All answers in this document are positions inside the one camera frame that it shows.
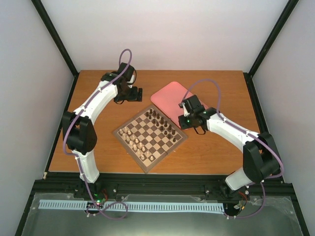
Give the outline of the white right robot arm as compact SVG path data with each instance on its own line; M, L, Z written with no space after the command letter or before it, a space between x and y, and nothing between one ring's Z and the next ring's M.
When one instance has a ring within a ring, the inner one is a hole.
M200 127L204 133L215 133L233 144L243 155L242 167L220 184L223 198L229 199L247 185L283 174L284 167L270 133L250 131L228 119L218 109L206 109L196 95L182 100L179 107L183 110L178 117L182 130Z

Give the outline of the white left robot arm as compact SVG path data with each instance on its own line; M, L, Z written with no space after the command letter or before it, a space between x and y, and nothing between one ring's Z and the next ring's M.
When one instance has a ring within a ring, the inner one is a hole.
M90 97L73 112L62 116L63 151L74 155L80 171L80 179L87 182L85 192L92 198L102 194L102 185L96 180L94 148L97 135L94 123L110 101L121 104L142 101L142 88L135 87L136 69L121 62L117 71L105 73Z

